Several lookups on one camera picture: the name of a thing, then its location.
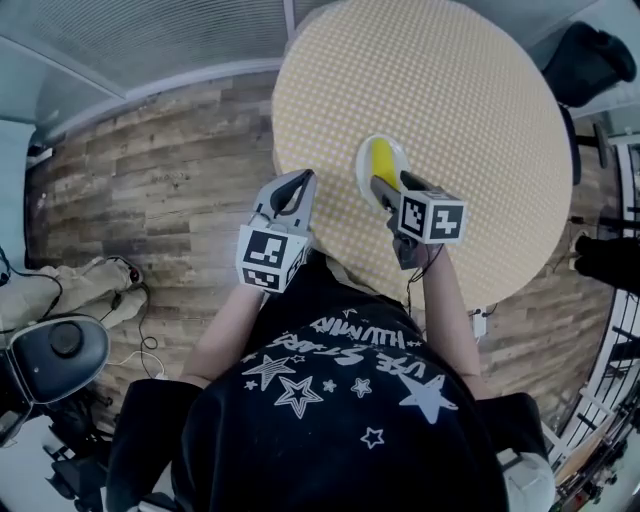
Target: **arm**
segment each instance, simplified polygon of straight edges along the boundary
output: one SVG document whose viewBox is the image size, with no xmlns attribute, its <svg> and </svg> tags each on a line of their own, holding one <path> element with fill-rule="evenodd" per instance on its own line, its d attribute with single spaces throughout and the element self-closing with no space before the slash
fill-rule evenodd
<svg viewBox="0 0 640 512">
<path fill-rule="evenodd" d="M 431 258 L 437 248 L 425 248 Z M 464 307 L 456 272 L 447 248 L 442 250 L 422 280 L 424 287 L 427 339 L 467 384 L 476 399 L 491 398 L 480 374 L 480 354 Z"/>
<path fill-rule="evenodd" d="M 238 362 L 256 321 L 264 292 L 240 284 L 187 357 L 179 380 L 201 388 Z"/>
</svg>

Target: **wire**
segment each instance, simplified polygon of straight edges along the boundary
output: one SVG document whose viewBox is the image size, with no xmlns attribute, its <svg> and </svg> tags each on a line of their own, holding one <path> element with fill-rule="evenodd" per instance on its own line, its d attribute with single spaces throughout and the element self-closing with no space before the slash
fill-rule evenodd
<svg viewBox="0 0 640 512">
<path fill-rule="evenodd" d="M 483 316 L 485 318 L 489 318 L 491 315 L 493 315 L 496 312 L 496 309 L 498 309 L 498 303 L 496 302 L 495 306 L 493 306 L 493 309 L 487 313 L 485 313 Z"/>
<path fill-rule="evenodd" d="M 9 263 L 9 260 L 7 259 L 7 255 L 5 254 L 5 252 L 2 249 L 2 247 L 0 247 L 0 260 L 2 260 L 2 263 L 7 268 L 7 279 L 6 279 L 6 281 L 8 281 L 11 278 L 11 273 L 13 272 L 14 274 L 19 275 L 21 277 L 42 277 L 44 279 L 49 279 L 50 281 L 53 281 L 54 283 L 56 283 L 56 285 L 58 286 L 58 294 L 51 301 L 51 303 L 49 304 L 49 307 L 44 312 L 44 315 L 42 315 L 37 321 L 40 322 L 41 320 L 44 320 L 45 318 L 47 318 L 47 316 L 49 316 L 49 313 L 51 313 L 51 311 L 53 311 L 53 308 L 55 308 L 58 305 L 58 302 L 60 302 L 60 297 L 62 297 L 62 293 L 63 293 L 64 290 L 62 289 L 62 285 L 60 284 L 60 281 L 58 281 L 55 277 L 49 276 L 47 274 L 37 274 L 37 273 L 26 274 L 26 273 L 23 273 L 23 272 L 20 272 L 20 271 L 16 270 L 15 268 L 13 268 L 11 263 Z M 9 333 L 11 333 L 13 331 L 15 331 L 15 329 L 10 329 L 10 330 L 7 330 L 7 331 L 0 331 L 0 334 L 9 334 Z"/>
<path fill-rule="evenodd" d="M 409 281 L 407 281 L 407 310 L 409 312 L 409 317 L 411 317 L 411 285 L 413 283 L 417 283 L 418 281 L 420 281 L 427 274 L 427 272 L 431 268 L 431 265 L 433 265 L 435 261 L 438 259 L 438 256 L 440 256 L 440 253 L 442 252 L 443 247 L 444 247 L 444 244 L 440 244 L 440 247 L 438 248 L 438 252 L 433 257 L 433 259 L 431 259 L 431 253 L 427 249 L 427 258 L 428 258 L 427 264 L 424 266 L 424 268 L 417 268 L 413 273 L 413 275 L 409 278 Z"/>
<path fill-rule="evenodd" d="M 162 364 L 162 361 L 160 360 L 160 358 L 158 356 L 155 356 L 153 354 L 150 354 L 149 352 L 143 352 L 141 350 L 134 350 L 133 352 L 131 352 L 131 354 L 129 354 L 126 359 L 124 361 L 121 361 L 119 363 L 107 363 L 109 366 L 122 366 L 123 364 L 127 364 L 131 358 L 133 356 L 135 356 L 136 354 L 140 354 L 141 356 L 149 356 L 149 357 L 153 357 L 156 361 L 158 361 L 158 364 L 160 365 L 160 367 L 162 368 L 162 373 L 160 373 L 161 377 L 164 376 L 165 374 L 165 369 L 164 369 L 164 364 Z"/>
<path fill-rule="evenodd" d="M 107 318 L 111 313 L 113 313 L 116 309 L 118 309 L 121 304 L 122 304 L 122 295 L 119 292 L 116 292 L 116 294 L 114 295 L 111 301 L 111 309 L 109 309 L 109 311 L 107 311 L 104 314 L 104 316 L 100 319 L 100 321 L 102 322 L 105 318 Z"/>
<path fill-rule="evenodd" d="M 573 241 L 573 234 L 571 232 L 571 224 L 569 224 L 569 245 L 567 246 L 567 250 L 562 253 L 562 256 L 560 256 L 560 259 L 558 261 L 556 261 L 556 264 L 551 266 L 548 263 L 545 263 L 545 267 L 549 267 L 551 269 L 551 273 L 555 274 L 556 270 L 558 270 L 558 267 L 560 266 L 560 263 L 562 263 L 564 261 L 564 259 L 571 253 L 571 242 Z"/>
<path fill-rule="evenodd" d="M 145 336 L 144 334 L 142 334 L 142 324 L 144 323 L 145 319 L 147 318 L 147 314 L 149 313 L 149 306 L 151 304 L 151 289 L 145 283 L 141 283 L 140 284 L 140 288 L 142 288 L 144 290 L 144 292 L 146 293 L 146 295 L 147 295 L 146 307 L 145 307 L 144 313 L 142 314 L 142 317 L 140 318 L 140 322 L 138 322 L 138 334 L 140 334 L 140 349 L 139 350 L 135 350 L 134 352 L 129 354 L 129 356 L 124 361 L 122 361 L 120 363 L 107 363 L 107 364 L 108 365 L 112 365 L 112 366 L 121 366 L 121 365 L 123 365 L 125 363 L 128 363 L 131 360 L 131 358 L 133 356 L 135 356 L 136 354 L 140 354 L 140 362 L 142 363 L 142 368 L 144 369 L 144 371 L 147 374 L 147 376 L 150 379 L 153 379 L 155 377 L 153 377 L 151 375 L 151 373 L 149 372 L 149 369 L 144 364 L 144 356 L 153 357 L 156 361 L 158 361 L 158 364 L 160 364 L 160 367 L 162 368 L 162 373 L 160 373 L 159 376 L 157 376 L 157 378 L 161 379 L 165 375 L 164 364 L 162 363 L 162 361 L 160 360 L 159 357 L 157 357 L 154 354 L 151 354 L 151 353 L 147 352 L 147 350 L 155 350 L 155 349 L 158 348 L 158 345 L 159 345 L 158 340 L 154 336 Z M 109 312 L 107 312 L 107 314 L 104 315 L 100 321 L 104 320 L 107 316 L 109 316 L 116 309 L 117 308 L 112 307 L 111 310 Z"/>
<path fill-rule="evenodd" d="M 149 370 L 144 364 L 144 354 L 148 354 L 148 352 L 145 352 L 144 349 L 146 348 L 147 350 L 155 350 L 158 348 L 159 343 L 155 337 L 153 336 L 145 337 L 142 334 L 142 324 L 144 323 L 145 318 L 147 318 L 147 314 L 149 313 L 149 306 L 151 305 L 151 289 L 145 283 L 141 283 L 140 288 L 142 288 L 147 294 L 147 307 L 145 308 L 144 313 L 142 314 L 142 318 L 140 318 L 140 322 L 138 323 L 138 333 L 140 334 L 140 362 L 142 363 L 142 367 L 144 368 L 144 371 L 146 372 L 146 374 L 149 376 L 149 378 L 152 379 L 153 377 L 151 376 L 151 374 L 149 373 Z M 149 345 L 147 343 L 149 340 L 153 340 L 155 342 L 155 345 L 153 346 Z M 164 366 L 162 366 L 162 374 L 164 375 Z"/>
</svg>

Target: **white plate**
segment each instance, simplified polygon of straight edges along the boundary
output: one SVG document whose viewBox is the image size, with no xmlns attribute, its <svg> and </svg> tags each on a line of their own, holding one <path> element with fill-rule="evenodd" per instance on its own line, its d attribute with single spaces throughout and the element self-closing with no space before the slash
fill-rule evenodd
<svg viewBox="0 0 640 512">
<path fill-rule="evenodd" d="M 376 196 L 371 191 L 371 176 L 373 171 L 371 170 L 371 143 L 374 139 L 386 139 L 391 146 L 391 152 L 393 153 L 393 164 L 396 171 L 396 181 L 400 186 L 400 192 L 406 192 L 404 185 L 400 181 L 400 171 L 409 171 L 409 160 L 405 155 L 402 146 L 395 140 L 387 135 L 376 133 L 367 137 L 360 147 L 358 148 L 358 154 L 356 155 L 356 181 L 360 188 L 362 197 L 369 203 L 369 206 L 374 211 L 384 211 L 382 205 L 376 199 Z"/>
</svg>

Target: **office chair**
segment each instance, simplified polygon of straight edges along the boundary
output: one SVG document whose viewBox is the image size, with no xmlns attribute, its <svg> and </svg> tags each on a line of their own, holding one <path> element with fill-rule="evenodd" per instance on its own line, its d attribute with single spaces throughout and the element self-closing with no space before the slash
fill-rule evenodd
<svg viewBox="0 0 640 512">
<path fill-rule="evenodd" d="M 58 315 L 14 331 L 0 349 L 0 447 L 34 407 L 62 400 L 91 382 L 108 356 L 109 334 L 89 316 Z"/>
<path fill-rule="evenodd" d="M 63 443 L 56 451 L 44 447 L 54 461 L 53 476 L 47 481 L 63 498 L 73 500 L 80 512 L 102 512 L 100 490 L 107 480 L 111 450 L 111 434 L 94 425 L 93 402 L 83 389 L 55 404 L 38 406 L 53 420 L 49 428 Z"/>
<path fill-rule="evenodd" d="M 578 145 L 598 149 L 600 166 L 607 167 L 607 140 L 594 124 L 593 136 L 578 136 L 566 107 L 582 107 L 598 94 L 636 77 L 636 63 L 617 37 L 577 22 L 565 32 L 556 52 L 542 72 L 553 92 L 569 135 L 573 161 L 573 184 L 580 183 L 582 166 Z"/>
</svg>

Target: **star print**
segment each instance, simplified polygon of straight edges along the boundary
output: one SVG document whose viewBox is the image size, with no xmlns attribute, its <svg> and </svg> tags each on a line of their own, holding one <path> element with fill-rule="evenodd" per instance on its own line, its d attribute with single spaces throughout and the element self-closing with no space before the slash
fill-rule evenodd
<svg viewBox="0 0 640 512">
<path fill-rule="evenodd" d="M 260 391 L 264 391 L 271 380 L 279 373 L 296 373 L 293 368 L 284 365 L 288 360 L 288 357 L 283 357 L 274 361 L 265 355 L 260 366 L 242 372 L 242 375 L 260 375 Z"/>
<path fill-rule="evenodd" d="M 298 419 L 301 420 L 304 416 L 304 411 L 308 403 L 323 402 L 322 398 L 311 391 L 311 381 L 313 377 L 307 377 L 297 384 L 285 377 L 278 378 L 286 391 L 276 400 L 274 405 L 291 405 Z M 294 391 L 302 391 L 302 396 L 296 397 Z"/>
<path fill-rule="evenodd" d="M 337 387 L 333 380 L 325 380 L 322 385 L 324 386 L 322 391 L 328 391 L 329 393 L 333 393 L 333 390 Z"/>
<path fill-rule="evenodd" d="M 362 398 L 365 394 L 371 393 L 371 388 L 369 387 L 370 382 L 369 379 L 362 380 L 356 378 L 356 383 L 351 388 L 351 391 L 358 393 L 358 398 Z"/>
<path fill-rule="evenodd" d="M 438 375 L 426 384 L 420 384 L 402 373 L 399 374 L 398 377 L 400 377 L 402 383 L 407 386 L 407 389 L 411 391 L 411 394 L 402 400 L 400 405 L 417 405 L 420 407 L 427 422 L 431 425 L 435 425 L 438 421 L 440 407 L 451 411 L 458 410 L 456 404 L 449 402 L 449 400 L 442 396 L 441 391 L 444 384 L 444 375 Z"/>
<path fill-rule="evenodd" d="M 370 427 L 367 427 L 367 433 L 360 438 L 360 441 L 363 443 L 367 443 L 369 450 L 373 448 L 377 444 L 384 444 L 384 439 L 382 439 L 383 429 L 373 430 Z"/>
</svg>

